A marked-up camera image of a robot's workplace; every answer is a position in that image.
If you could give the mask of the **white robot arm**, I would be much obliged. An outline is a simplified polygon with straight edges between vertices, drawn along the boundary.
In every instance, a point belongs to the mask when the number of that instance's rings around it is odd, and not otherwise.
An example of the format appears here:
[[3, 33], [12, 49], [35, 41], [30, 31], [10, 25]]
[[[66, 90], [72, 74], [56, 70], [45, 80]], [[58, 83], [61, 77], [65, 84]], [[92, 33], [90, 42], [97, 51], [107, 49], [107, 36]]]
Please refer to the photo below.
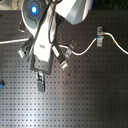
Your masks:
[[19, 50], [22, 58], [32, 59], [30, 68], [37, 73], [37, 86], [45, 91], [45, 75], [51, 73], [53, 56], [65, 69], [68, 64], [56, 41], [59, 18], [72, 25], [87, 16], [91, 0], [23, 0], [21, 15], [24, 27], [31, 33]]

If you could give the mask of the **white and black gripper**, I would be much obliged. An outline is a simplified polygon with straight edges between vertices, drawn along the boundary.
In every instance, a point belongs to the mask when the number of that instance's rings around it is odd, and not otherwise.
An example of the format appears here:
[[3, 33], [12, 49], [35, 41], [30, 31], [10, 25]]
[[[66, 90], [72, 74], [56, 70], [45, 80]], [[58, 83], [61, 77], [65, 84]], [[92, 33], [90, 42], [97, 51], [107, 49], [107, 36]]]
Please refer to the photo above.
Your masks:
[[[34, 44], [34, 51], [31, 60], [31, 69], [33, 71], [41, 71], [45, 74], [49, 74], [51, 72], [51, 65], [53, 60], [53, 52], [56, 58], [59, 61], [59, 64], [63, 70], [68, 67], [68, 63], [61, 51], [61, 49], [57, 46], [52, 46], [52, 42], [55, 39], [56, 32], [56, 16], [52, 13], [52, 7], [48, 9], [46, 19], [44, 23], [41, 25], [41, 29], [39, 31], [37, 40]], [[45, 64], [43, 69], [39, 68], [35, 64], [35, 60], [39, 59], [41, 62]]]

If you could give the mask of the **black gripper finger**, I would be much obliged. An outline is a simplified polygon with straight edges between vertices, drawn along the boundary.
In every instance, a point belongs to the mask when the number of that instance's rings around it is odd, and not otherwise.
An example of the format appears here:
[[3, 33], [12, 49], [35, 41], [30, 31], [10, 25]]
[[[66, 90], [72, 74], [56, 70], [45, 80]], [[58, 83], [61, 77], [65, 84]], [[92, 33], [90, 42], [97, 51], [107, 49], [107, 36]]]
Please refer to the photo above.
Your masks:
[[42, 72], [36, 73], [38, 90], [42, 93], [45, 92], [45, 76]]

